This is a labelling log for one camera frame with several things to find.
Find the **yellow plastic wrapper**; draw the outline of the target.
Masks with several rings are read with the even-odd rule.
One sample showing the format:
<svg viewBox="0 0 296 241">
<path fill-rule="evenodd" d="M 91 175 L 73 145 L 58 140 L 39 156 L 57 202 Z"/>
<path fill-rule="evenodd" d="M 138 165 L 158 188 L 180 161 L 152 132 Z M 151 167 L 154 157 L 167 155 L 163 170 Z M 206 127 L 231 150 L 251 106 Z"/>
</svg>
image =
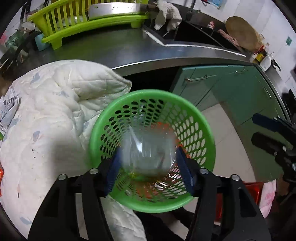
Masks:
<svg viewBox="0 0 296 241">
<path fill-rule="evenodd" d="M 127 126 L 121 142 L 121 166 L 130 174 L 161 177 L 176 161 L 178 140 L 166 125 Z"/>
</svg>

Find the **orange snack packet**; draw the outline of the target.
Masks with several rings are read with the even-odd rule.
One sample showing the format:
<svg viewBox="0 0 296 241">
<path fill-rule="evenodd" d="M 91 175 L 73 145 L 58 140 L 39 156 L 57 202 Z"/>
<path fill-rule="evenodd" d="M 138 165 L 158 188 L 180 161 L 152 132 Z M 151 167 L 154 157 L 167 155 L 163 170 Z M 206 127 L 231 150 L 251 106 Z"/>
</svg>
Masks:
<svg viewBox="0 0 296 241">
<path fill-rule="evenodd" d="M 4 177 L 4 169 L 3 169 L 2 165 L 0 164 L 0 197 L 2 196 L 2 193 L 1 193 L 1 182 L 3 180 L 3 177 Z"/>
</svg>

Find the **green perforated trash basket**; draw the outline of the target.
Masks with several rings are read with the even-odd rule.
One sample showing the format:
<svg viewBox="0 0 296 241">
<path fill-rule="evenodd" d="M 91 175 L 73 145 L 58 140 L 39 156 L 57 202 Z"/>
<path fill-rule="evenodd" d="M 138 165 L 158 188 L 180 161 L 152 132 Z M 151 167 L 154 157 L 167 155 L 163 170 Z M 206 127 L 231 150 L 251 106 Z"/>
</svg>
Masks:
<svg viewBox="0 0 296 241">
<path fill-rule="evenodd" d="M 216 148 L 203 114 L 173 93 L 147 89 L 123 95 L 99 115 L 91 131 L 93 165 L 119 154 L 110 196 L 140 212 L 162 213 L 193 200 L 176 161 L 177 149 L 212 171 Z"/>
</svg>

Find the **pink plastic bag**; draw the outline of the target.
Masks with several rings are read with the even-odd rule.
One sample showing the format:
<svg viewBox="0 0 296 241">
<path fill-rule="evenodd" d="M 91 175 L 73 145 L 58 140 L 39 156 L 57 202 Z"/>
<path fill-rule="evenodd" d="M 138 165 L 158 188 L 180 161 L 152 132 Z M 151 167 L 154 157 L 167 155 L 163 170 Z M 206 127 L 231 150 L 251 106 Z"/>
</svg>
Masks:
<svg viewBox="0 0 296 241">
<path fill-rule="evenodd" d="M 275 197 L 276 185 L 276 180 L 272 180 L 263 184 L 261 198 L 258 207 L 264 218 L 266 218 L 270 213 L 272 203 Z"/>
</svg>

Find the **green cabinet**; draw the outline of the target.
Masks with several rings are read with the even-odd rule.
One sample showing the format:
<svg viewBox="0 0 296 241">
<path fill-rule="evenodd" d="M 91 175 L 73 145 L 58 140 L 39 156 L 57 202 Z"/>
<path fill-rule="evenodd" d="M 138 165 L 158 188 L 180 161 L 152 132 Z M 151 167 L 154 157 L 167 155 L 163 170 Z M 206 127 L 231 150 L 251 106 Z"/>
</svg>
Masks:
<svg viewBox="0 0 296 241">
<path fill-rule="evenodd" d="M 246 182 L 281 176 L 273 156 L 255 147 L 251 137 L 282 137 L 252 122 L 255 113 L 284 117 L 271 85 L 254 66 L 213 65 L 181 68 L 173 92 L 194 104 L 207 119 L 216 144 L 214 174 L 238 174 Z"/>
</svg>

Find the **white quilted cloth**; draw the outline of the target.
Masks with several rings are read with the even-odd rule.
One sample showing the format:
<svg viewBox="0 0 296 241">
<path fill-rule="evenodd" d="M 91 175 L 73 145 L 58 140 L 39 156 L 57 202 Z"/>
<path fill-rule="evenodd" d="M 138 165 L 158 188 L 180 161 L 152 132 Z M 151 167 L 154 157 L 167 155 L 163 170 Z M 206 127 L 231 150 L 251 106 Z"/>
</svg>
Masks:
<svg viewBox="0 0 296 241">
<path fill-rule="evenodd" d="M 1 142 L 1 205 L 26 240 L 145 240 L 135 213 L 106 196 L 108 159 L 89 157 L 93 126 L 132 83 L 83 60 L 40 66 L 12 83 L 20 105 Z"/>
</svg>

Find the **round wooden cutting board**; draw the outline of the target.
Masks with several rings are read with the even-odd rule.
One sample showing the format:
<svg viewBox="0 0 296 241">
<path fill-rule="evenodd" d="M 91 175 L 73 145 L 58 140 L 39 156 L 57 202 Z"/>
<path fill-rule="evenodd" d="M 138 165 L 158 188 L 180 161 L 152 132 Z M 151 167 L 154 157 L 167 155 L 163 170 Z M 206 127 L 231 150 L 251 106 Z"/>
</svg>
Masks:
<svg viewBox="0 0 296 241">
<path fill-rule="evenodd" d="M 243 18 L 231 16 L 225 23 L 227 32 L 237 40 L 240 47 L 249 51 L 257 51 L 261 46 L 261 40 L 256 30 Z"/>
</svg>

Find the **white milk carton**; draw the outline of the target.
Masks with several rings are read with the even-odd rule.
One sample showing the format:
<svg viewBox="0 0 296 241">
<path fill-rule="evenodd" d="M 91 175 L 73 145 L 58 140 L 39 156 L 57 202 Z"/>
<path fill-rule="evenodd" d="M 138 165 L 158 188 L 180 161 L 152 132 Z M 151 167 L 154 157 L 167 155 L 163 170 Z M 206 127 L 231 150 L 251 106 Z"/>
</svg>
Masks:
<svg viewBox="0 0 296 241">
<path fill-rule="evenodd" d="M 6 134 L 6 128 L 0 123 L 0 140 L 1 141 L 4 139 L 5 134 Z"/>
</svg>

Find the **crumpled white paper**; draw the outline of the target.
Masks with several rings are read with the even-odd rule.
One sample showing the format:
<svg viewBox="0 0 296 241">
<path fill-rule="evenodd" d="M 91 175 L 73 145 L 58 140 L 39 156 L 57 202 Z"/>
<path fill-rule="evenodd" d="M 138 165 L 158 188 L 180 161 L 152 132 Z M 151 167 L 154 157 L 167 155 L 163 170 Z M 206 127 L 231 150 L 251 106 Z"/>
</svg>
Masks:
<svg viewBox="0 0 296 241">
<path fill-rule="evenodd" d="M 20 105 L 20 99 L 12 86 L 5 96 L 1 97 L 1 125 L 8 128 Z"/>
</svg>

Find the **steel sink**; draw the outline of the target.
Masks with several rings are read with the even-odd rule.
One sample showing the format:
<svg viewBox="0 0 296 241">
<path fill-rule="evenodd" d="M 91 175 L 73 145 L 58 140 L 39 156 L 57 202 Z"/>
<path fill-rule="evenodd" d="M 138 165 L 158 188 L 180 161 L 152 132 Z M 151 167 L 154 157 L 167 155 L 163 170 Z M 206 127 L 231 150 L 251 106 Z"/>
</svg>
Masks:
<svg viewBox="0 0 296 241">
<path fill-rule="evenodd" d="M 222 50 L 241 57 L 247 56 L 247 51 L 236 46 L 219 33 L 226 31 L 221 21 L 202 13 L 200 10 L 190 10 L 178 5 L 182 21 L 176 29 L 167 31 L 167 20 L 160 30 L 154 29 L 155 20 L 144 22 L 142 30 L 150 38 L 164 47 L 199 47 L 213 50 Z"/>
</svg>

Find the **white dish rag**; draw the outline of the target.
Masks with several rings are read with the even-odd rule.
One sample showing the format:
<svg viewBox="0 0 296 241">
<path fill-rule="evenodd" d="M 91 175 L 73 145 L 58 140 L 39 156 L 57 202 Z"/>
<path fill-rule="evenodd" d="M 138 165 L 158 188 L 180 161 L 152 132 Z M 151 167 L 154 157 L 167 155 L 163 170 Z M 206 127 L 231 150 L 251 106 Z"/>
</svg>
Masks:
<svg viewBox="0 0 296 241">
<path fill-rule="evenodd" d="M 159 12 L 156 16 L 154 29 L 157 31 L 160 30 L 161 27 L 165 25 L 166 21 L 169 20 L 166 27 L 167 32 L 175 30 L 182 21 L 178 8 L 166 1 L 158 1 L 157 8 L 159 9 Z"/>
</svg>

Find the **steel tray in rack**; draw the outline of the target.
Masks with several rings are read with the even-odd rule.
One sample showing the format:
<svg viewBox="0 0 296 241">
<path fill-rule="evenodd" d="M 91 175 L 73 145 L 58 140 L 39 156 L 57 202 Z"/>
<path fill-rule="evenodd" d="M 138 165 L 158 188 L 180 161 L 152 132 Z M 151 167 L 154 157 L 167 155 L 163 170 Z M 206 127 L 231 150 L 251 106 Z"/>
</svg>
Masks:
<svg viewBox="0 0 296 241">
<path fill-rule="evenodd" d="M 136 3 L 101 3 L 89 7 L 89 20 L 107 18 L 110 16 L 123 16 L 140 13 L 140 4 Z"/>
</svg>

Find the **green dish rack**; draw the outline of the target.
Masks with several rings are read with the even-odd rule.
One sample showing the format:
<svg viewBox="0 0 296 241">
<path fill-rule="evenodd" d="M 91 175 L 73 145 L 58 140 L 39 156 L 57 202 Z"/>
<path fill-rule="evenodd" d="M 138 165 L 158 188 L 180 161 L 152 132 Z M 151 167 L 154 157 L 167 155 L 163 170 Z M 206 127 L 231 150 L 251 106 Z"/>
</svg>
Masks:
<svg viewBox="0 0 296 241">
<path fill-rule="evenodd" d="M 91 19 L 90 6 L 98 4 L 147 4 L 148 1 L 51 1 L 51 4 L 28 17 L 43 33 L 42 42 L 52 45 L 54 50 L 62 46 L 62 40 L 66 37 L 113 25 L 130 24 L 132 28 L 140 28 L 147 14 L 112 15 L 97 19 Z"/>
</svg>

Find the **green utensil holder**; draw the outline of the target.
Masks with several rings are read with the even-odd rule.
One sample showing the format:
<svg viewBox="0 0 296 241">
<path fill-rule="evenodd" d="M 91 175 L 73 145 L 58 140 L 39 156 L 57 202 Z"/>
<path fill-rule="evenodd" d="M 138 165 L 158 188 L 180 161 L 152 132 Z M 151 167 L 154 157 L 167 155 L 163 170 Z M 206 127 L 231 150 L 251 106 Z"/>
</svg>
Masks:
<svg viewBox="0 0 296 241">
<path fill-rule="evenodd" d="M 22 30 L 16 30 L 16 32 L 7 39 L 5 46 L 8 50 L 12 49 L 13 51 L 16 51 L 17 48 L 24 42 L 24 40 L 24 32 Z"/>
</svg>

